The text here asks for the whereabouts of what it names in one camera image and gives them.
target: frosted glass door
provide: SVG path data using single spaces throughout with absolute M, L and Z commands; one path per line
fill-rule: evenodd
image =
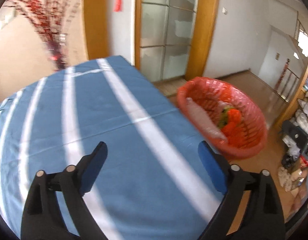
M 151 82 L 185 75 L 197 0 L 142 0 L 141 72 Z

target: black device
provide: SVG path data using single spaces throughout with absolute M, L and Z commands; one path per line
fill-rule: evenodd
M 295 126 L 289 120 L 282 123 L 282 132 L 290 136 L 300 148 L 300 153 L 308 160 L 308 134 L 301 127 Z
M 225 174 L 228 190 L 199 240 L 284 240 L 283 211 L 269 171 L 243 171 L 238 165 L 230 165 L 223 156 L 214 153 L 206 142 L 204 144 Z M 53 174 L 38 171 L 25 203 L 21 239 L 107 240 L 82 199 L 91 190 L 106 157 L 106 144 L 100 142 L 76 166 L 67 166 L 62 172 Z M 250 190 L 251 195 L 242 224 L 238 231 L 227 235 L 245 190 Z M 63 193 L 80 236 L 68 232 L 59 210 L 56 191 Z

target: blue tablecloth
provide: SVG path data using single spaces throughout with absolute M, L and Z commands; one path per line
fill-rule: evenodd
M 67 68 L 0 104 L 0 214 L 19 236 L 35 173 L 62 171 L 104 141 L 108 157 L 84 200 L 105 235 L 197 239 L 223 197 L 199 158 L 202 140 L 122 57 Z

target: plastic bag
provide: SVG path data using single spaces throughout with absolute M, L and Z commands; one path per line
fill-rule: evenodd
M 285 135 L 282 139 L 287 147 L 291 148 L 293 146 L 296 146 L 296 142 L 288 135 Z
M 205 130 L 209 136 L 213 138 L 219 138 L 227 142 L 226 136 L 221 130 L 212 122 L 208 113 L 198 104 L 196 104 L 192 98 L 187 98 L 187 109 L 190 117 L 200 126 L 201 129 Z
M 298 109 L 295 112 L 295 116 L 296 116 L 296 121 L 300 125 L 302 130 L 304 130 L 304 132 L 308 134 L 308 121 L 306 115 L 300 109 Z
M 302 107 L 303 112 L 308 116 L 308 102 L 298 99 L 298 103 Z
M 288 154 L 292 156 L 293 161 L 296 161 L 300 156 L 300 148 L 293 145 L 291 148 L 289 148 Z

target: metal screw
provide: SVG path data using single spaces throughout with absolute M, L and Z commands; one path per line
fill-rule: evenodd
M 75 165 L 69 165 L 69 166 L 67 166 L 67 168 L 66 168 L 66 171 L 67 172 L 72 172 L 72 171 L 74 171 L 75 170 Z
M 268 170 L 262 170 L 264 176 L 270 176 L 270 172 Z
M 42 170 L 36 172 L 36 176 L 37 176 L 37 177 L 41 177 L 41 176 L 43 176 L 43 175 L 44 175 L 44 171 L 42 171 Z
M 240 166 L 236 165 L 236 164 L 233 164 L 233 165 L 231 165 L 231 170 L 232 171 L 239 171 L 240 170 Z

